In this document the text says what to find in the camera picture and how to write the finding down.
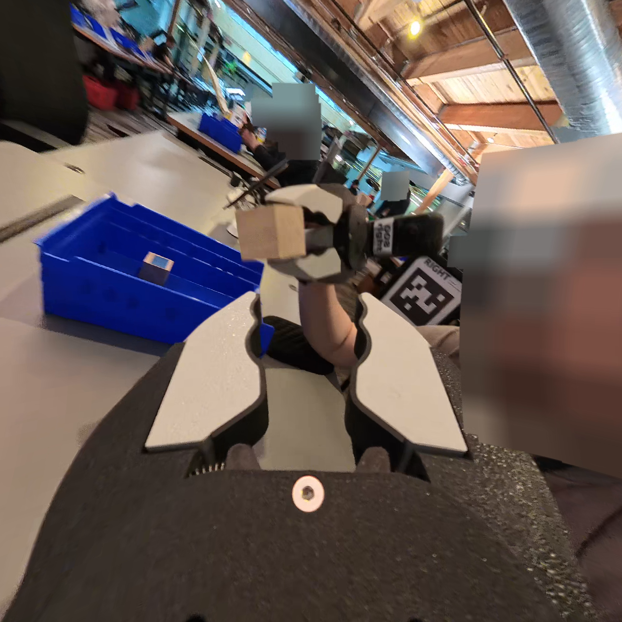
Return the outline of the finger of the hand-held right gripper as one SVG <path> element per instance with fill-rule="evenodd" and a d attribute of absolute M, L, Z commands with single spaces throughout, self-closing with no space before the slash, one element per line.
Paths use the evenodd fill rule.
<path fill-rule="evenodd" d="M 299 184 L 276 189 L 267 194 L 265 205 L 281 204 L 303 208 L 305 220 L 335 225 L 344 213 L 348 190 L 339 184 Z"/>
<path fill-rule="evenodd" d="M 268 265 L 300 283 L 338 284 L 348 280 L 348 268 L 335 248 L 295 259 L 269 259 Z"/>

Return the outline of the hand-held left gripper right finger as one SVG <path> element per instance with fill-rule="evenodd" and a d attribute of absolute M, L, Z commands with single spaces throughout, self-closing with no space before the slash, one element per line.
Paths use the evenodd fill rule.
<path fill-rule="evenodd" d="M 355 463 L 371 448 L 385 451 L 390 471 L 424 471 L 422 454 L 467 457 L 454 405 L 418 328 L 367 293 L 358 298 L 354 324 L 345 426 Z"/>

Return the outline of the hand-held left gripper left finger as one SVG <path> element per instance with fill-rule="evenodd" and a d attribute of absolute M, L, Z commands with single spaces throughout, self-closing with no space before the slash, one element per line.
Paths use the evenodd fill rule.
<path fill-rule="evenodd" d="M 248 292 L 185 340 L 144 444 L 148 453 L 193 449 L 209 470 L 234 445 L 253 446 L 268 429 L 260 360 L 260 296 Z"/>

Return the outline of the blue striped wooden cube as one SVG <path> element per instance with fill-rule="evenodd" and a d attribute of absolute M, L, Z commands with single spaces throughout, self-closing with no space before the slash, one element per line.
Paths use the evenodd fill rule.
<path fill-rule="evenodd" d="M 304 210 L 273 203 L 236 211 L 242 260 L 289 260 L 307 254 Z"/>
<path fill-rule="evenodd" d="M 173 266 L 173 260 L 150 251 L 144 257 L 137 278 L 164 287 Z"/>

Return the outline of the blue plastic bin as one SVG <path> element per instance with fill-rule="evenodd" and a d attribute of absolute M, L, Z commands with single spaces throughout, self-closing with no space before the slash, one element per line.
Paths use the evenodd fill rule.
<path fill-rule="evenodd" d="M 111 193 L 36 241 L 46 314 L 173 345 L 233 300 L 264 265 Z M 166 286 L 137 278 L 148 252 L 174 261 Z"/>
<path fill-rule="evenodd" d="M 239 128 L 221 115 L 203 113 L 198 130 L 229 151 L 239 153 L 243 143 Z"/>

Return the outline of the person's right forearm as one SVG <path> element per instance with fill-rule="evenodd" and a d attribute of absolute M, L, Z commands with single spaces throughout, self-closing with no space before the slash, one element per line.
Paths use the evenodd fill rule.
<path fill-rule="evenodd" d="M 336 367 L 354 367 L 357 362 L 354 352 L 357 328 L 338 302 L 335 286 L 300 282 L 298 292 L 300 322 L 310 346 Z M 423 326 L 417 330 L 431 347 L 460 368 L 458 327 Z"/>

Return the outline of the background display stand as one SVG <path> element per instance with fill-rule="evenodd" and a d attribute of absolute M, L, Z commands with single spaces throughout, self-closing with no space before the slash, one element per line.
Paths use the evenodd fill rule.
<path fill-rule="evenodd" d="M 242 190 L 234 190 L 233 198 L 229 198 L 222 207 L 223 210 L 234 210 L 235 216 L 238 212 L 248 212 L 256 209 L 265 202 L 268 194 L 268 182 L 277 182 L 277 175 L 283 173 L 289 165 L 287 158 L 279 161 L 266 171 L 263 176 L 255 181 L 245 182 Z"/>

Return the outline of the black cushion pad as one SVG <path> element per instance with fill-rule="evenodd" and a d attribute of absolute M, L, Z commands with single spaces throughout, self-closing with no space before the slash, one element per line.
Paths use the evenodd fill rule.
<path fill-rule="evenodd" d="M 334 365 L 313 349 L 300 325 L 276 316 L 268 316 L 263 322 L 274 329 L 267 349 L 268 357 L 320 376 L 334 372 Z"/>

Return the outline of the wooden background desk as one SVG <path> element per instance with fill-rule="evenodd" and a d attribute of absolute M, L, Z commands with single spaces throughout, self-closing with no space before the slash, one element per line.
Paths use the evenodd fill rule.
<path fill-rule="evenodd" d="M 169 112 L 166 120 L 175 129 L 176 138 L 192 149 L 201 151 L 210 162 L 235 173 L 245 180 L 260 179 L 266 171 L 254 160 L 249 152 L 231 151 L 200 132 L 199 123 L 202 112 Z"/>

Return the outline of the black chair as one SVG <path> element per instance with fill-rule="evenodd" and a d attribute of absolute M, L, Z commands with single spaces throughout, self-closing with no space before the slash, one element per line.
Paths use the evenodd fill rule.
<path fill-rule="evenodd" d="M 1 140 L 78 145 L 88 101 L 69 1 L 1 1 Z"/>

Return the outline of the silver ventilation duct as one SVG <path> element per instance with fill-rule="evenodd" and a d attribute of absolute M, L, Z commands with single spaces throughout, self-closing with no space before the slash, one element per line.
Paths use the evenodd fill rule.
<path fill-rule="evenodd" d="M 609 1 L 505 1 L 577 137 L 621 133 L 621 36 Z"/>

